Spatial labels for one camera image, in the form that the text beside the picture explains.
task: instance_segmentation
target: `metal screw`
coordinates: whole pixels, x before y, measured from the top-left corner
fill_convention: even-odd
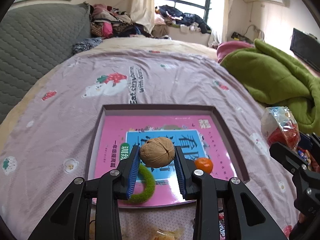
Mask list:
[[[197,176],[203,175],[203,171],[202,170],[195,170],[193,173],[196,174]]]
[[[119,173],[120,173],[120,171],[118,171],[118,170],[112,170],[112,171],[110,171],[110,175],[111,175],[111,176],[117,176],[117,175],[119,175]]]
[[[239,179],[239,178],[237,178],[237,177],[233,177],[233,178],[231,178],[231,182],[233,183],[233,184],[239,184],[240,182],[241,182],[241,180]]]
[[[83,179],[82,179],[82,178],[76,178],[76,179],[74,180],[74,183],[77,184],[77,185],[81,184],[82,182],[83,182]]]

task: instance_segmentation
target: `pink box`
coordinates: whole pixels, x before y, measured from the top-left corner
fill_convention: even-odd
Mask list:
[[[92,139],[88,179],[99,178],[116,168],[120,159],[130,153],[135,138],[134,144],[141,146],[148,137],[166,134],[175,145],[183,147],[186,158],[209,157],[214,164],[213,177],[225,180],[239,177],[244,182],[249,181],[241,154],[218,111],[212,106],[181,105],[103,106]],[[156,179],[153,196],[138,205],[119,201],[120,207],[156,207],[185,202],[174,165],[151,171]],[[142,190],[143,183],[138,178],[134,193]]]

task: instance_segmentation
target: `white bear print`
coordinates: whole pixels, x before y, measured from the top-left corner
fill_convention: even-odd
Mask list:
[[[63,163],[64,171],[71,173],[77,168],[78,164],[79,162],[77,162],[75,159],[67,159]]]
[[[85,88],[85,94],[82,98],[95,97],[95,96],[113,96],[128,85],[127,76],[114,73],[108,76],[101,76],[97,79],[96,84]]]
[[[253,133],[249,136],[250,140],[254,143],[255,147],[253,147],[254,152],[257,155],[264,155],[268,161],[270,161],[271,156],[269,152],[269,147],[264,139],[258,133]]]
[[[11,172],[14,172],[17,168],[17,160],[15,157],[7,157],[3,160],[2,169],[5,175],[9,175]]]
[[[27,123],[27,128],[30,128],[31,126],[33,126],[33,124],[35,123],[34,120],[31,120],[30,122]]]

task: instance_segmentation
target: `gray quilted headboard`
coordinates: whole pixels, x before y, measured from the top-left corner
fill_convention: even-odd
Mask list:
[[[0,123],[36,81],[90,38],[89,4],[36,4],[0,22]]]

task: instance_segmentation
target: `pink bedsheet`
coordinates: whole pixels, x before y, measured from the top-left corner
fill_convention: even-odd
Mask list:
[[[295,187],[274,161],[260,132],[262,109],[223,67],[204,56],[120,51],[74,56],[29,103],[4,146],[0,214],[18,240],[77,176],[103,104],[215,106],[232,132],[250,176],[249,189],[281,229],[294,225]],[[185,228],[192,238],[195,206],[122,210],[123,234],[148,239],[152,227]]]

